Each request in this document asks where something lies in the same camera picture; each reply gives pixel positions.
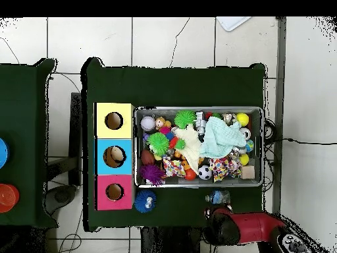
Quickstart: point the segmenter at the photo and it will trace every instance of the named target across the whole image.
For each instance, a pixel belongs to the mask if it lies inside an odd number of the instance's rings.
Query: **green spiky ball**
[[[213,113],[212,117],[217,117],[218,119],[222,119],[222,116],[220,113]]]
[[[179,111],[176,114],[176,117],[174,118],[174,123],[176,126],[178,126],[180,129],[185,129],[186,126],[190,123],[193,123],[193,121],[196,119],[195,112],[194,111]]]
[[[168,138],[160,132],[150,135],[150,137],[147,139],[147,143],[153,146],[153,151],[158,156],[166,154],[170,145]]]
[[[174,146],[177,150],[183,150],[185,148],[185,141],[183,139],[179,139]]]

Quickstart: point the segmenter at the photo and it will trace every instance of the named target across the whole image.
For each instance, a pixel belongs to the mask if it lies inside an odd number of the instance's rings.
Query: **green mat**
[[[57,226],[43,209],[45,89],[54,65],[52,59],[41,59],[34,66],[0,65],[0,138],[10,150],[0,169],[0,183],[12,184],[20,193],[17,205],[0,213],[0,225]]]
[[[84,226],[205,226],[205,195],[216,188],[156,188],[156,208],[149,213],[132,210],[95,211],[93,103],[132,103],[137,106],[258,106],[263,107],[261,64],[251,68],[147,69],[102,67],[88,59],[81,72],[84,98]],[[261,187],[227,188],[235,212],[261,211]]]

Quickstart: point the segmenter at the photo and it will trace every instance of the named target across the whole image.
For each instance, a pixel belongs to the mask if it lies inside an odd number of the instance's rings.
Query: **yellow box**
[[[130,103],[96,103],[97,138],[131,139],[133,111]]]

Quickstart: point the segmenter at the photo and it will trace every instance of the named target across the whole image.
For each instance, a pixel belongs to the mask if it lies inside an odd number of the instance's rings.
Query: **yellow ball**
[[[240,156],[240,162],[242,164],[242,166],[246,166],[248,164],[248,161],[249,161],[249,157],[247,154],[242,154]]]
[[[248,124],[249,117],[245,113],[238,113],[236,118],[238,119],[238,122],[241,123],[242,127],[245,127]]]

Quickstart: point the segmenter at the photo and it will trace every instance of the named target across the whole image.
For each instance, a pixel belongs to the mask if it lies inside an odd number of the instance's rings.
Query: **soccer ball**
[[[208,165],[201,166],[198,169],[198,172],[199,172],[199,178],[201,178],[205,181],[212,177],[212,170],[210,170]]]

